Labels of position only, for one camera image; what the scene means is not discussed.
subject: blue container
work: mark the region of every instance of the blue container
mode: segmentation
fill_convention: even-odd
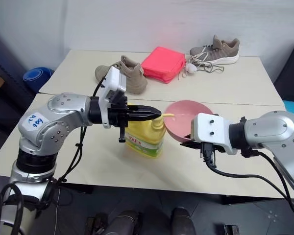
[[[53,70],[38,67],[27,71],[23,76],[23,81],[35,92],[38,93],[39,89],[51,78]]]

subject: shoe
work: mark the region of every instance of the shoe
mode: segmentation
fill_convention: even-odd
[[[234,64],[239,59],[240,41],[236,38],[232,42],[221,41],[214,36],[213,44],[210,46],[194,47],[190,50],[190,55],[196,57],[193,64],[204,65],[226,65]]]
[[[133,94],[141,94],[147,86],[147,79],[144,77],[144,70],[140,63],[136,63],[126,56],[121,56],[121,61],[112,66],[120,70],[126,76],[126,91]],[[105,77],[110,66],[100,65],[95,70],[96,80],[99,82]]]

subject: tabletop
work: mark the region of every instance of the tabletop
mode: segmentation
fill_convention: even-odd
[[[29,109],[45,105],[51,95],[38,94]],[[171,102],[129,100],[141,105],[150,105],[164,111]],[[214,113],[239,122],[242,116],[258,118],[266,112],[283,110],[281,106],[233,105],[204,103]],[[120,130],[102,125],[87,128],[83,143],[83,156],[78,167],[68,176],[69,183],[151,188],[199,193],[227,194],[257,197],[281,197],[271,186],[259,179],[226,178],[211,172],[199,157],[199,151],[180,146],[168,133],[164,149],[157,159],[149,159],[118,142]],[[13,130],[0,150],[0,175],[10,176],[11,166],[19,149],[20,133]],[[55,178],[60,177],[69,166],[75,143],[79,142],[79,129],[72,131],[57,157]],[[229,156],[217,152],[217,168],[229,173],[260,174],[279,188],[282,184],[272,167],[261,157],[245,159],[240,154]]]
[[[112,65],[121,55],[141,63],[149,53],[71,50],[39,92],[92,95],[97,85],[96,67]],[[180,74],[169,84],[148,79],[142,94],[127,96],[140,100],[188,99],[204,103],[284,106],[259,57],[241,56],[237,63],[224,65],[222,73],[198,71],[186,78]]]

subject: bottle label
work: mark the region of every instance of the bottle label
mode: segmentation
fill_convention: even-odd
[[[153,158],[159,155],[163,144],[163,140],[158,144],[147,143],[129,133],[125,133],[125,140],[130,147]]]

